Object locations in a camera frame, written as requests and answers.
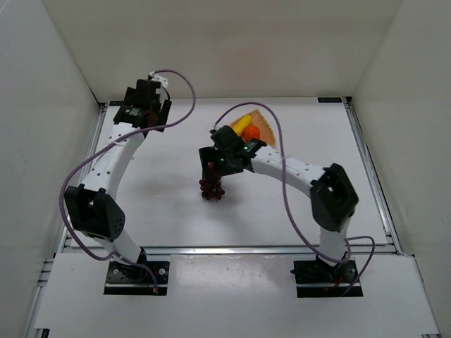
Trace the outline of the dark red fake grapes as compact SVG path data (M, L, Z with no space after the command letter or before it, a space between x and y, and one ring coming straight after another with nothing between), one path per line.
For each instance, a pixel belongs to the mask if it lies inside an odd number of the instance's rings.
M207 164L206 170L202 173L199 181L202 198L204 200L221 200L225 194L221 185L221 175L216 172L214 163Z

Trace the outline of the orange fake fruit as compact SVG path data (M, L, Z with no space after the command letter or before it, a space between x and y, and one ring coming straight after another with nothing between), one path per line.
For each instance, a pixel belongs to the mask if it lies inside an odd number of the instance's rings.
M242 138L248 142L252 139L260 139L260 129L256 125L247 126L242 132Z

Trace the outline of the yellow fake banana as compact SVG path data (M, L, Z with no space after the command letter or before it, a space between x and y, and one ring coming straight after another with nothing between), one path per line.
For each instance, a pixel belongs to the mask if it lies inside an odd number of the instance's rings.
M252 125L252 123L253 117L251 115L245 115L241 119L237 120L233 124L232 128L238 136L241 136L244 130L250 125Z

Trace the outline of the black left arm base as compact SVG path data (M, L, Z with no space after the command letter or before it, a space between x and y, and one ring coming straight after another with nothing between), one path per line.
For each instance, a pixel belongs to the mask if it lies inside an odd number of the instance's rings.
M105 295L165 296L168 291L169 261L150 261L146 266L153 272L158 288L154 288L151 275L142 268L109 262L106 273Z

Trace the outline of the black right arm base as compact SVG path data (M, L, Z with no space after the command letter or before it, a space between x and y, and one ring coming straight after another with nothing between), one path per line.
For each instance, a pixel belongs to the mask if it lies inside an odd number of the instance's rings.
M294 261L290 271L295 276L298 298L363 297L357 278L355 261L330 266L317 258L314 261Z

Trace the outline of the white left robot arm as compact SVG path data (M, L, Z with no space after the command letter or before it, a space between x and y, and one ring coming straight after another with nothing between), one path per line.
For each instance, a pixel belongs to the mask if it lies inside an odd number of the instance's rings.
M164 130L171 100L163 99L167 79L151 74L129 87L112 117L109 138L81 183L63 188L62 209L68 212L70 232L99 243L116 261L133 265L145 261L144 252L125 231L125 214L116 203L119 184L148 128Z

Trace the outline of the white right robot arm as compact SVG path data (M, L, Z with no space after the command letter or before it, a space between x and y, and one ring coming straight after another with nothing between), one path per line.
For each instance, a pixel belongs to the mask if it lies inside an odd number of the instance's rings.
M221 150L217 146L203 147L199 149L199 157L205 181L245 170L280 181L285 211L302 242L327 265L342 265L350 260L347 228L359 198L341 165L311 165L257 141L248 142L236 151ZM310 200L312 217L320 228L318 247L304 236L293 218L288 186Z

